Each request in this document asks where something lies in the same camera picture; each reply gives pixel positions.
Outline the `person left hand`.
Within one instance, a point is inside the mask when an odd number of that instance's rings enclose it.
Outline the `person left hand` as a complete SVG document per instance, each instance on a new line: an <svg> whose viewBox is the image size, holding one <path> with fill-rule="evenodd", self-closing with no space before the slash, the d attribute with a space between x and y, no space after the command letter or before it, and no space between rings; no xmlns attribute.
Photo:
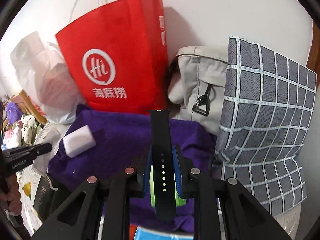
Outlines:
<svg viewBox="0 0 320 240"><path fill-rule="evenodd" d="M1 201L9 202L9 210L14 215L20 215L22 211L21 194L19 192L19 184L16 174L6 179L9 189L8 193L1 191Z"/></svg>

